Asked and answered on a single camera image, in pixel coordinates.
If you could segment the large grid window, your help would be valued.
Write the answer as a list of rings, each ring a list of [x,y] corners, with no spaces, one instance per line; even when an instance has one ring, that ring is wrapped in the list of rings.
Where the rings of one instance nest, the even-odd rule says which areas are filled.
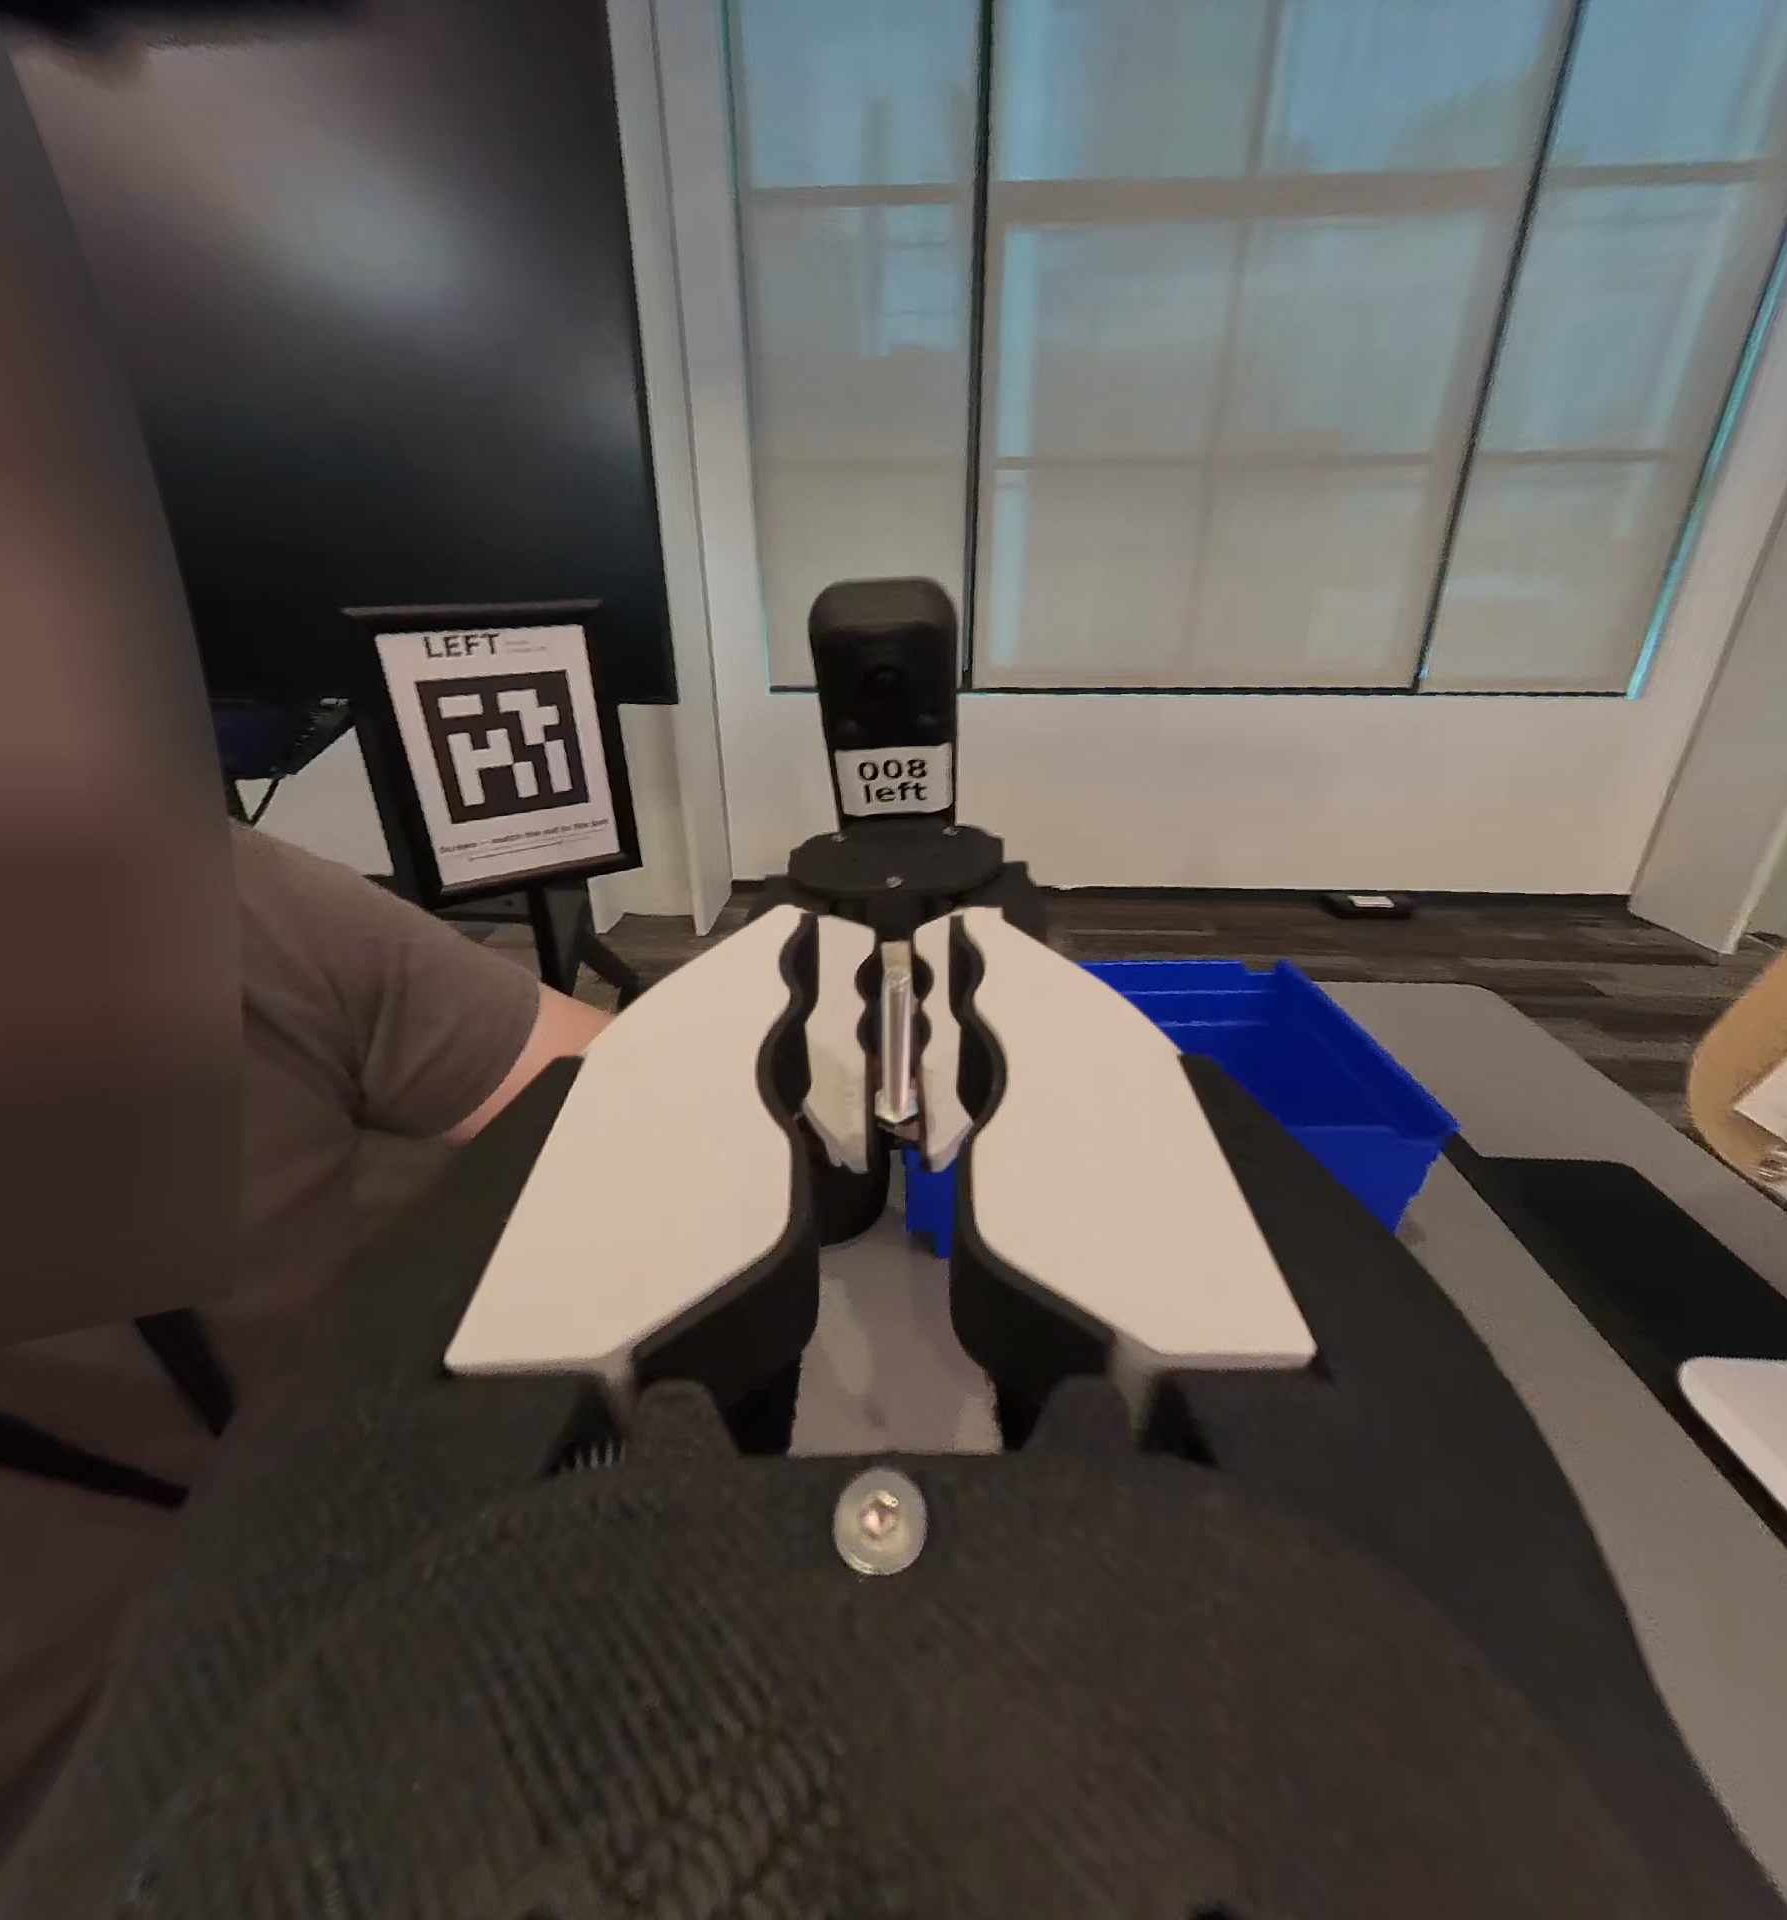
[[[1787,2],[720,5],[766,678],[1635,699],[1787,276]]]

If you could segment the blue plastic bin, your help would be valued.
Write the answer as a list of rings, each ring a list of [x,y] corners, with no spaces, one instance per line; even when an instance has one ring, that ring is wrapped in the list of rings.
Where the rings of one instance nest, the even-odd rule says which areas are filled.
[[[1287,963],[1077,964],[1175,1045],[1195,1095],[1233,1084],[1385,1230],[1395,1233],[1457,1123]],[[906,1225],[954,1259],[960,1152],[944,1172],[906,1150]]]

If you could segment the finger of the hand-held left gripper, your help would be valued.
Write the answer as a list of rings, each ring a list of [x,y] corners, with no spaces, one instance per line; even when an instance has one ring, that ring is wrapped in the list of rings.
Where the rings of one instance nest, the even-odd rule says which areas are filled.
[[[985,960],[964,923],[928,923],[912,942],[916,989],[918,1150],[930,1175],[954,1165],[974,1130],[976,1112],[962,1097],[962,1065],[974,1048],[974,1071],[987,1068],[979,1042],[968,1042],[962,1016],[976,1006]]]
[[[872,1169],[878,942],[866,924],[816,919],[816,998],[808,1019],[808,1124],[830,1165],[848,1175]]]

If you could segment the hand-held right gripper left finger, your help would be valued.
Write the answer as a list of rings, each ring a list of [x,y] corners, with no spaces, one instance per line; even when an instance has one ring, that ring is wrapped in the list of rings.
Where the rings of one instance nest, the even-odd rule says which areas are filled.
[[[774,1380],[818,1314],[818,934],[776,907],[592,1045],[444,1355],[458,1379]]]

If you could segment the large black monitor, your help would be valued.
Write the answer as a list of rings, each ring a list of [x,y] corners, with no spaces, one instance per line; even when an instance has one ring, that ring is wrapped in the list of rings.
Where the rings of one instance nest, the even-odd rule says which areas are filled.
[[[610,11],[4,2],[208,687],[348,696],[360,608],[596,603],[674,707]]]

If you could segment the framed marker sign on stand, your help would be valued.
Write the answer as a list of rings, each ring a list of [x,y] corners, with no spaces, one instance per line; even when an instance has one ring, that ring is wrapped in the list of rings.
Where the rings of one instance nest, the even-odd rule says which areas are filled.
[[[592,881],[642,864],[602,605],[348,607],[354,730],[394,887],[458,923],[524,927],[542,983],[618,1009],[642,978],[604,941]]]

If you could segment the silver threaded bolt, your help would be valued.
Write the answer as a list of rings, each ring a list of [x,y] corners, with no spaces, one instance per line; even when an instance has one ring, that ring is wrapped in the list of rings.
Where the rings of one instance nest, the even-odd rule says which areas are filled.
[[[920,1082],[920,984],[912,942],[880,944],[878,1050],[874,1114],[898,1141],[924,1130]]]

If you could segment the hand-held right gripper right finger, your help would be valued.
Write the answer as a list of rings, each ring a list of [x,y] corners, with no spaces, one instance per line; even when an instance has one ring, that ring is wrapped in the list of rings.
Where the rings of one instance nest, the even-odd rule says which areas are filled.
[[[997,908],[956,917],[954,1321],[993,1375],[1299,1372],[1317,1343],[1161,1029]]]

